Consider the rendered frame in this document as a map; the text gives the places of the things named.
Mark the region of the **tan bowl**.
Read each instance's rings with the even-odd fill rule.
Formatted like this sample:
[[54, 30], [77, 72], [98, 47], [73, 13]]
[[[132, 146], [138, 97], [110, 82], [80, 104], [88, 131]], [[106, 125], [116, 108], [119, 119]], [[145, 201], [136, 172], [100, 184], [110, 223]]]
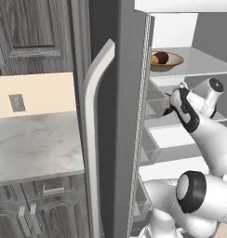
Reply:
[[[165, 51], [153, 51], [152, 55], [154, 55], [157, 52], [165, 52]], [[152, 64], [151, 63], [151, 70], [154, 72], [167, 72], [174, 68], [175, 66], [178, 66], [184, 62], [184, 58], [178, 54], [166, 52], [168, 53], [168, 61], [166, 64]]]

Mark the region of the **glass fridge shelf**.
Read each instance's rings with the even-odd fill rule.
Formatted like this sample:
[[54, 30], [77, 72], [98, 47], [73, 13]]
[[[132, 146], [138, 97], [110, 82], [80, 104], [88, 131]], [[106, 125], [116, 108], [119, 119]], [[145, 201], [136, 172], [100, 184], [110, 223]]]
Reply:
[[165, 72], [150, 71], [151, 77], [196, 76], [227, 73], [227, 62], [214, 58], [193, 47], [159, 48], [159, 51], [180, 55], [184, 58], [184, 62]]
[[145, 125], [148, 127], [181, 126], [180, 119], [175, 112], [164, 115], [169, 106], [168, 94], [174, 86], [156, 86], [147, 93]]

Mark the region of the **dark red onion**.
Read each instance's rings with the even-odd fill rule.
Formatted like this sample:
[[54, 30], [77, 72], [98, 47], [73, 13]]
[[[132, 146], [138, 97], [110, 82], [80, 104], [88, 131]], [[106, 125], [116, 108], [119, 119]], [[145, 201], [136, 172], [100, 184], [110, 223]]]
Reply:
[[166, 52], [157, 52], [154, 54], [157, 58], [158, 64], [166, 64], [168, 61], [168, 53]]

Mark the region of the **grey fridge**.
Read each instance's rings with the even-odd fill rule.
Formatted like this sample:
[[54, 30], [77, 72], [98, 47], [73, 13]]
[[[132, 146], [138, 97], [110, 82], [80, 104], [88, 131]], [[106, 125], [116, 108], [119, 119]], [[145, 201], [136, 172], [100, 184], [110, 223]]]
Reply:
[[[227, 62], [227, 0], [135, 0], [135, 8], [154, 18], [152, 52], [159, 51], [159, 48], [193, 47]], [[149, 129], [161, 150], [154, 164], [203, 157], [182, 124], [171, 127], [145, 125], [147, 93], [156, 86], [174, 86], [175, 88], [180, 82], [185, 82], [190, 89], [193, 89], [208, 78], [215, 78], [221, 81], [224, 91], [217, 101], [213, 119], [227, 127], [227, 73], [151, 77], [150, 71], [151, 66], [146, 86], [143, 128]], [[169, 106], [165, 109], [164, 115], [174, 112], [170, 108], [171, 94], [168, 94]], [[150, 208], [145, 220], [134, 222], [131, 238], [139, 237], [140, 231], [151, 218], [151, 212]], [[194, 238], [186, 231], [180, 234], [183, 238]], [[227, 224], [222, 223], [210, 238], [227, 238]]]

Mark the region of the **grey fridge door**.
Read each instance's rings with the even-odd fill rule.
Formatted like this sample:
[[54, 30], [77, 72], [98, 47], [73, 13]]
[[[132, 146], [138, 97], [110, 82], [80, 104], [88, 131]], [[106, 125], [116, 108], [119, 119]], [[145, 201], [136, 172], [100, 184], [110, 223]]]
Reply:
[[129, 238], [138, 180], [154, 18], [135, 0], [88, 0], [91, 56], [109, 39], [115, 56], [98, 93], [100, 212], [105, 238]]

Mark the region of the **clear fridge door bin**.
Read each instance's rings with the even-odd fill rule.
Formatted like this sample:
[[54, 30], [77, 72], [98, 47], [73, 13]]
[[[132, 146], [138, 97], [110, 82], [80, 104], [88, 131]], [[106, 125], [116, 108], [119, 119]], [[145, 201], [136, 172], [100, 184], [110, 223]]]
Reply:
[[148, 128], [142, 130], [140, 165], [153, 165], [161, 150]]
[[149, 199], [148, 193], [145, 190], [144, 184], [139, 180], [136, 191], [133, 221], [138, 222], [145, 220], [150, 207], [151, 201]]

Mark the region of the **grey wood side panel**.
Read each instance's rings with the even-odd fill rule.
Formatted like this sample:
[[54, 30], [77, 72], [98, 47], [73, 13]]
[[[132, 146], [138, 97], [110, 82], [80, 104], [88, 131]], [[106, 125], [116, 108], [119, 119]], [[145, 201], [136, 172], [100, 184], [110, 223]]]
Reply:
[[82, 154], [85, 168], [88, 238], [92, 238], [92, 220], [90, 206], [90, 191], [88, 181], [87, 160], [87, 135], [84, 108], [84, 81], [90, 64], [90, 44], [88, 27], [88, 3], [87, 0], [71, 0], [71, 13], [73, 24], [73, 79], [75, 101], [78, 117], [79, 132], [81, 138]]

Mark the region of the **grey wood drawer front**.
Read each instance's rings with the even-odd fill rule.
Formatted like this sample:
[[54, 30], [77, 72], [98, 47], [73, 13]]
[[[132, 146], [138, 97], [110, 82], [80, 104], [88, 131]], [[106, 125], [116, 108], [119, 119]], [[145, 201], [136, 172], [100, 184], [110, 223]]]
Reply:
[[49, 196], [43, 194], [44, 185], [46, 186], [47, 189], [64, 187], [64, 192], [68, 192], [72, 189], [72, 178], [71, 177], [49, 178], [34, 181], [33, 188], [37, 196]]
[[0, 186], [0, 204], [24, 200], [23, 191], [19, 184]]

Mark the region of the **grey wood wall cupboard door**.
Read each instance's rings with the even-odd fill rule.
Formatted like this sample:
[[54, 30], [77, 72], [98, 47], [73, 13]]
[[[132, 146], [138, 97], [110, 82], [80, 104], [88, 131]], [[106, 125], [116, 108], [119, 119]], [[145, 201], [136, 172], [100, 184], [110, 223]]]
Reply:
[[72, 69], [68, 0], [0, 0], [0, 76]]

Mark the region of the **grey wall socket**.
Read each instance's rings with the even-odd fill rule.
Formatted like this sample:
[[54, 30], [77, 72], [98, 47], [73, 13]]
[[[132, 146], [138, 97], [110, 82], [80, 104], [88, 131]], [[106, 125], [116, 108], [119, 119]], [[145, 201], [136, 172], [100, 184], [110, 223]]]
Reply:
[[9, 95], [9, 100], [13, 112], [25, 112], [25, 105], [22, 94]]

